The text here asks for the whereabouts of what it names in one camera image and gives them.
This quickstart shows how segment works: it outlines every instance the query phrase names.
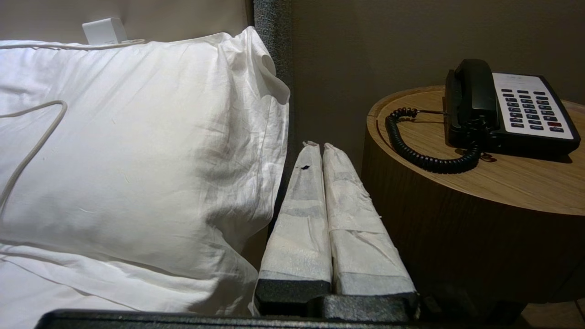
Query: white pillowcase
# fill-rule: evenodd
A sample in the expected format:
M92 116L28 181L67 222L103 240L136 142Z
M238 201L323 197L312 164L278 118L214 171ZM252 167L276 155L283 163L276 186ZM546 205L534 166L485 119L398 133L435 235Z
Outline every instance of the white pillowcase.
M238 252L273 213L290 94L256 31L0 63L0 114L69 105L8 198L3 259L134 309L244 311L257 273ZM0 187L58 111L0 119Z

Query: telephone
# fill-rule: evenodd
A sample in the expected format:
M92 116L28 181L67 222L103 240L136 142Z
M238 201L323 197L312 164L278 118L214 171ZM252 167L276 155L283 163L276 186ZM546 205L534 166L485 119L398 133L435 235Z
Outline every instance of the telephone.
M446 139L467 149L458 159L437 159L408 147L398 130L402 116L442 114ZM542 76L492 73L479 59L465 59L445 81L445 111L400 108L386 118L394 150L430 172L461 173L477 166L484 152L551 159L579 147L581 137Z

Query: white cable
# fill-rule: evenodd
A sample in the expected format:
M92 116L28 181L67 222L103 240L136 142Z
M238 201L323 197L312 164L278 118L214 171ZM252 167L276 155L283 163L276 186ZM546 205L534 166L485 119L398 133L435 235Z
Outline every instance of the white cable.
M59 125L59 123L63 119L63 116L65 116L65 112L67 112L67 103L65 103L64 101L60 101L60 100L52 101L52 102L44 103L44 104L41 104L41 105L38 105L35 107L31 107L31 108L23 110L23 111L0 115L0 119L1 118L16 118L17 116L21 116L21 115L30 113L32 111L36 111L38 109L42 109L42 108L45 108L45 107L48 107L51 105L56 105L56 104L61 104L61 112L59 112L59 115L57 116L57 118L55 118L53 123L49 126L49 128L44 133L44 135L39 139L39 141L33 147L33 149L30 150L29 154L27 154L26 157L20 162L18 167L16 167L16 169L14 170L14 172L12 173L10 178L8 179L8 182L6 183L6 186L4 187L2 194L0 194L0 218L2 217L2 214L4 213L4 205L6 204L6 200L8 199L8 195L10 195L10 192L12 192L12 189L14 188L14 184L16 184L16 180L18 179L20 174L22 174L22 171L25 169L25 167L30 163L30 161L35 157L35 155L43 147L44 143L49 139L49 137L51 136L53 131L55 131L55 128L57 128L57 126Z
M68 44L34 44L34 43L21 43L21 44L8 44L6 46L0 46L0 49L14 49L14 48L46 48L46 49L68 49L68 50L103 50L131 46L133 44L144 43L144 39L128 40L117 44L104 44L103 46L91 46L89 44L81 46L70 46Z

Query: telephone handset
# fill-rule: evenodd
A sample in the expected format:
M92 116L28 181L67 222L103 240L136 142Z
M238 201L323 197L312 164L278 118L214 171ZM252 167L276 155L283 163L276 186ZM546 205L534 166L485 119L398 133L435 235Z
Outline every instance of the telephone handset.
M386 118L394 150L430 172L462 173L483 152L558 157L579 147L581 137L559 97L542 76L492 73L479 59L465 59L445 81L445 111L400 108ZM467 149L458 159L437 159L408 147L398 130L401 116L444 115L447 141Z

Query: round wooden nightstand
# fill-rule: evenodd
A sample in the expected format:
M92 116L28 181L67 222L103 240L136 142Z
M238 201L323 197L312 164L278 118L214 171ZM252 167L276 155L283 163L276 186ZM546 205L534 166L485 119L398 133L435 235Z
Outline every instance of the round wooden nightstand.
M521 303L585 297L585 143L565 163L492 154L462 174L426 172L393 151L384 120L401 107L441 111L444 93L398 92L367 117L362 180L419 291L448 285ZM585 136L585 107L563 103ZM398 127L422 154L460 156L441 115Z

